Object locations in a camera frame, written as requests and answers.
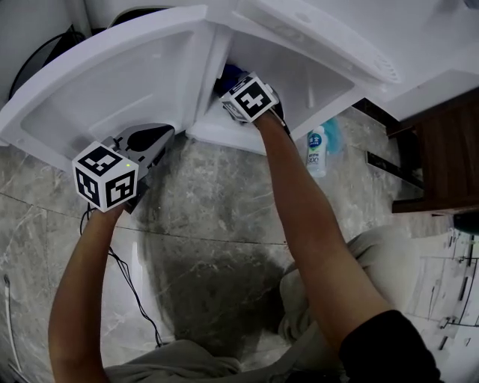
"white bottle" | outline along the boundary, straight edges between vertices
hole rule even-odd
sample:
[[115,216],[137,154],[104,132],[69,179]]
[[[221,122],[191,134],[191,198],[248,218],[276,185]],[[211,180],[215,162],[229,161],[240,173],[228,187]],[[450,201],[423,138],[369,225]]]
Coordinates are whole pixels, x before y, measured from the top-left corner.
[[328,137],[324,128],[318,126],[308,133],[308,161],[306,168],[313,178],[321,178],[326,175],[326,149]]

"marble floor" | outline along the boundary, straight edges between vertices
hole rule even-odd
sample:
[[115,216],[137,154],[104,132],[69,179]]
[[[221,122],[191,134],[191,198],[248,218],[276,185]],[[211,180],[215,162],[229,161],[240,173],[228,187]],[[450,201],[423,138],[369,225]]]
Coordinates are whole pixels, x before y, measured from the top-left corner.
[[[401,182],[370,168],[364,151],[398,162],[384,127],[348,109],[337,117],[344,148],[329,157],[320,185],[346,239],[384,224],[413,237],[445,233],[449,219],[392,215]],[[305,156],[305,140],[298,143]],[[266,158],[177,137],[150,177],[133,215],[123,214],[112,247],[164,341],[190,339],[244,369],[275,361],[288,345],[275,334],[277,286],[292,265],[271,190]],[[0,270],[11,282],[11,316],[20,363],[30,382],[52,382],[47,326],[52,300],[86,204],[69,174],[0,147]],[[102,354],[121,364],[154,348],[154,333],[113,260],[103,292]],[[0,309],[0,373],[12,361]]]

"black sleeve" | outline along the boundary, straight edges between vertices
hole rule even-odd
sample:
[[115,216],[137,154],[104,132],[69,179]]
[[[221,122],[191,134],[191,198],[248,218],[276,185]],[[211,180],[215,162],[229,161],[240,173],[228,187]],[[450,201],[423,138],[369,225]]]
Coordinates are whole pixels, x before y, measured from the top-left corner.
[[433,355],[399,311],[371,318],[349,334],[339,357],[352,383],[440,382]]

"forearm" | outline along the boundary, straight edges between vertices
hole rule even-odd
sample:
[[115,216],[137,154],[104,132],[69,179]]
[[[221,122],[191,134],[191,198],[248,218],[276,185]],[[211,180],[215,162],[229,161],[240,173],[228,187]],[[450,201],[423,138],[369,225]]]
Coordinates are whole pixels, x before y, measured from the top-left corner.
[[329,342],[389,309],[347,249],[326,196],[275,117],[256,121],[266,147],[273,194],[311,312]]
[[[294,143],[283,132],[272,114],[257,121],[266,147],[275,204],[290,247],[309,248],[310,241],[324,245],[344,245],[332,208],[318,185],[309,175]],[[296,262],[307,262],[308,253],[294,254]]]
[[61,279],[49,323],[54,373],[64,365],[101,367],[103,276],[115,222],[112,215],[93,212]]

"marker cube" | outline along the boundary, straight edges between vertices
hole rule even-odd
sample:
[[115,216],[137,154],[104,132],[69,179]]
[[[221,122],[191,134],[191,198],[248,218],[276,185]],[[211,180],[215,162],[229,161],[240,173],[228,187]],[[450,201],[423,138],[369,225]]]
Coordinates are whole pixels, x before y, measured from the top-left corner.
[[138,164],[95,141],[73,160],[76,192],[102,212],[136,196]]
[[271,87],[255,73],[248,74],[221,99],[223,107],[239,122],[251,123],[279,101]]

